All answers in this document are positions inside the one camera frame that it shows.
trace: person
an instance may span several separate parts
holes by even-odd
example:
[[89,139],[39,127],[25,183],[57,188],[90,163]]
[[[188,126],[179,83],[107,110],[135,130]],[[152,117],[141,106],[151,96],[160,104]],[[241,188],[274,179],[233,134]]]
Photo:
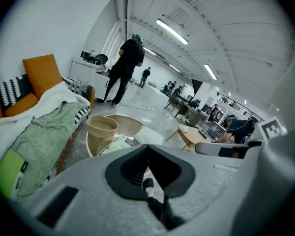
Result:
[[223,127],[223,128],[227,128],[228,127],[228,125],[227,125],[227,119],[229,118],[229,117],[236,117],[235,115],[229,115],[229,116],[226,116],[225,118],[224,118],[224,120],[222,121],[222,123],[221,123],[221,126]]
[[140,81],[140,84],[139,84],[140,87],[142,87],[142,88],[144,87],[148,76],[151,74],[150,70],[151,70],[151,68],[148,67],[148,69],[145,69],[143,71],[142,78],[141,78],[141,81]]
[[219,139],[219,143],[228,143],[230,138],[234,136],[236,144],[243,142],[243,138],[250,136],[255,129],[255,124],[258,120],[255,117],[251,117],[249,120],[237,120],[236,117],[227,118],[227,132]]
[[173,83],[170,83],[169,84],[169,87],[168,87],[168,91],[167,91],[167,96],[171,95],[172,94],[172,91],[173,91],[173,88],[176,86],[176,81],[174,81]]
[[[163,210],[163,204],[159,202],[156,199],[156,196],[154,194],[154,181],[150,177],[145,179],[142,184],[142,189],[146,191],[147,193],[147,203],[150,210],[154,213],[154,215],[162,221],[162,213]],[[165,220],[164,224],[168,230],[171,230],[179,225],[182,225],[184,223],[184,220],[178,216],[174,216],[170,207],[166,206],[165,208]]]
[[216,116],[217,111],[219,111],[219,109],[217,107],[217,104],[215,104],[213,110],[211,111],[210,117],[208,118],[208,121],[214,120],[214,117]]
[[142,45],[143,38],[138,34],[133,34],[132,39],[128,39],[119,50],[119,59],[112,67],[109,73],[109,82],[106,89],[104,100],[99,100],[100,105],[104,104],[110,89],[120,78],[120,86],[114,99],[112,100],[112,107],[116,107],[126,90],[126,86],[132,77],[134,68],[142,66],[145,52]]
[[168,83],[163,87],[163,90],[161,91],[163,94],[167,95],[167,91],[171,83],[172,81],[168,81]]
[[176,97],[177,95],[180,95],[182,92],[182,86],[179,86],[177,89],[174,90],[172,97]]

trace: sneaker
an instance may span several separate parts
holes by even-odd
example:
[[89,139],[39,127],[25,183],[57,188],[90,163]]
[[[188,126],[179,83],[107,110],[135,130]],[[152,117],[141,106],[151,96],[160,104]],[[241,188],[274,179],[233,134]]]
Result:
[[148,198],[155,198],[153,179],[151,179],[150,177],[145,179],[142,184],[142,189],[144,189],[147,192]]
[[146,188],[154,188],[154,181],[150,177],[145,179],[142,184],[142,189],[145,190]]

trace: white cabinet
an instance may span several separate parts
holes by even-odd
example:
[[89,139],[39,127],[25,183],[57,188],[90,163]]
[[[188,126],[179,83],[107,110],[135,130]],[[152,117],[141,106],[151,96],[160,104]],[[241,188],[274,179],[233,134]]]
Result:
[[104,99],[109,78],[97,73],[101,70],[102,67],[98,68],[94,64],[73,58],[70,78],[90,84],[95,88],[95,97]]
[[92,83],[93,85],[90,83],[90,85],[95,88],[95,96],[96,98],[99,99],[104,99],[105,98],[105,93],[106,93],[106,89],[108,86],[108,82],[109,82],[109,78],[96,73],[95,75],[92,76]]

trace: chair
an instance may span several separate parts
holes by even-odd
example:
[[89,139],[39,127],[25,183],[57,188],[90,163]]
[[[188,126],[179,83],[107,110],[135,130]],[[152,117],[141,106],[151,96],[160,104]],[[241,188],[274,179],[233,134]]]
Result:
[[169,105],[172,105],[173,106],[173,109],[171,111],[172,113],[174,109],[177,107],[177,104],[180,104],[179,101],[176,98],[169,96],[169,103],[164,107],[164,109],[167,108]]

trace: door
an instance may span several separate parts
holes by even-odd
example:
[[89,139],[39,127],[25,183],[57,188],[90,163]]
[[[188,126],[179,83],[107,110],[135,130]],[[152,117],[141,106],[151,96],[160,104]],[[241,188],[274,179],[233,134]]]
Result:
[[92,74],[90,85],[95,88],[95,97],[99,99],[105,98],[106,89],[108,86],[109,78],[96,73],[95,71]]

